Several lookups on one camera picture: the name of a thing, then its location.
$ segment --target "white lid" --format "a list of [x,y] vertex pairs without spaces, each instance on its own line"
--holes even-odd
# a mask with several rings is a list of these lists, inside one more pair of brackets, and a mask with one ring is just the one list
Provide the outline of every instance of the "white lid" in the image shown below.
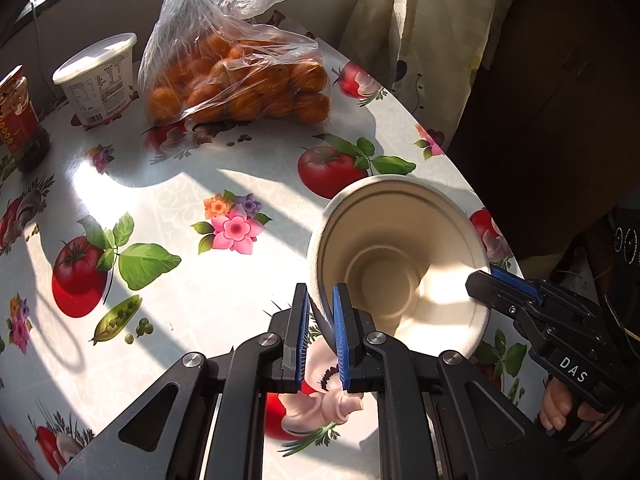
[[129,50],[136,44],[138,38],[133,32],[117,34],[98,43],[88,46],[75,56],[66,60],[62,66],[53,73],[53,83],[56,85],[78,77],[102,63]]

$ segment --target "green pea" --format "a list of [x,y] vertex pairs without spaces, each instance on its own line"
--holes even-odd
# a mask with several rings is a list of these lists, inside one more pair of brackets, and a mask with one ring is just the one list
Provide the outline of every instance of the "green pea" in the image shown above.
[[142,298],[135,295],[127,298],[123,302],[114,306],[109,310],[95,327],[94,337],[91,341],[94,345],[99,342],[108,341],[117,336],[120,331],[127,325],[129,321],[135,316],[136,312],[142,304]]

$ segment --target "curtain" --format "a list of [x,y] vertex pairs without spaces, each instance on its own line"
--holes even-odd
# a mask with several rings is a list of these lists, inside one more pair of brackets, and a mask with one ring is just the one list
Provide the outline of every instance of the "curtain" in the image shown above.
[[446,148],[483,54],[490,66],[512,1],[358,0],[339,50]]

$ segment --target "human hand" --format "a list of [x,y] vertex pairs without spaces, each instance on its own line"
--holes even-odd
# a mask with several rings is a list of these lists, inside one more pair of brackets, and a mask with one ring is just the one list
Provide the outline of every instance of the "human hand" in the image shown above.
[[[569,389],[558,379],[552,377],[546,385],[545,395],[542,397],[540,422],[547,431],[562,430],[573,405],[574,396]],[[597,412],[586,402],[583,402],[578,408],[578,418],[587,422],[598,422],[604,420],[606,416],[606,413]]]

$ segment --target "plastic bag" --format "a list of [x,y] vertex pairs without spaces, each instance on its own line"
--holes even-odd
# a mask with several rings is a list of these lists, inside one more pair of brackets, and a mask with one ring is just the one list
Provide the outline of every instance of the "plastic bag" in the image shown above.
[[164,0],[138,75],[154,122],[327,118],[318,44],[243,21],[279,1]]

